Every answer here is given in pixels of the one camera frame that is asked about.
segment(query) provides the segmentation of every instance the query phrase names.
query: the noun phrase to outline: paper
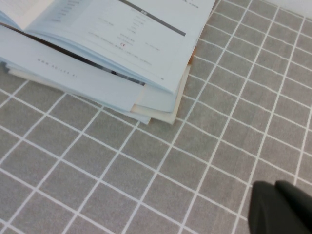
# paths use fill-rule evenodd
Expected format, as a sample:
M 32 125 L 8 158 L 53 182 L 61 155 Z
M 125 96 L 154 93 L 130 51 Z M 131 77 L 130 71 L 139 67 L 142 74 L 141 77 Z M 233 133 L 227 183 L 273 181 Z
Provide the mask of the paper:
M 6 66 L 9 70 L 9 73 L 12 74 L 12 75 L 15 75 L 17 77 L 21 77 L 21 78 L 24 78 L 24 79 L 28 79 L 28 80 L 31 80 L 31 81 L 34 81 L 34 82 L 37 82 L 37 83 L 40 83 L 40 84 L 43 84 L 43 85 L 47 85 L 47 86 L 50 86 L 50 87 L 53 87 L 53 88 L 56 88 L 56 89 L 59 89 L 59 87 L 57 87 L 56 85 L 52 84 L 52 83 L 49 83 L 47 82 L 46 80 L 34 75 L 34 74 L 31 74 L 31 73 L 28 73 L 28 72 L 25 72 L 25 71 L 22 71 L 20 69 L 20 67 L 14 65 L 14 64 L 9 64 Z M 150 117 L 147 117 L 147 116 L 144 116 L 144 115 L 140 115 L 140 114 L 136 114 L 136 113 L 130 113 L 130 112 L 126 112 L 126 111 L 121 111 L 121 110 L 117 110 L 117 109 L 114 109 L 114 108 L 111 108 L 112 110 L 116 111 L 116 112 L 119 112 L 125 116 L 128 116 L 128 117 L 131 117 L 131 118 L 134 118 L 144 124 L 148 124 L 151 120 Z
M 171 93 L 179 86 L 214 4 L 214 0 L 77 0 L 68 10 L 68 1 L 56 1 L 53 10 L 27 31 L 71 41 Z
M 143 89 L 1 25 L 0 58 L 58 86 L 124 111 L 131 110 Z
M 53 0 L 0 0 L 0 11 L 25 30 Z

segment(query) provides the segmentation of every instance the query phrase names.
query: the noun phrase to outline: grid floor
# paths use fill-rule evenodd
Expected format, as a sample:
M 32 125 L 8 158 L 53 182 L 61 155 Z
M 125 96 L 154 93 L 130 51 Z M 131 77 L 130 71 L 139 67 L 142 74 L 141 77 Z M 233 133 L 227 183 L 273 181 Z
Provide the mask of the grid floor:
M 0 233 L 247 234 L 255 180 L 312 195 L 312 21 L 221 0 L 178 118 L 146 126 L 0 68 Z

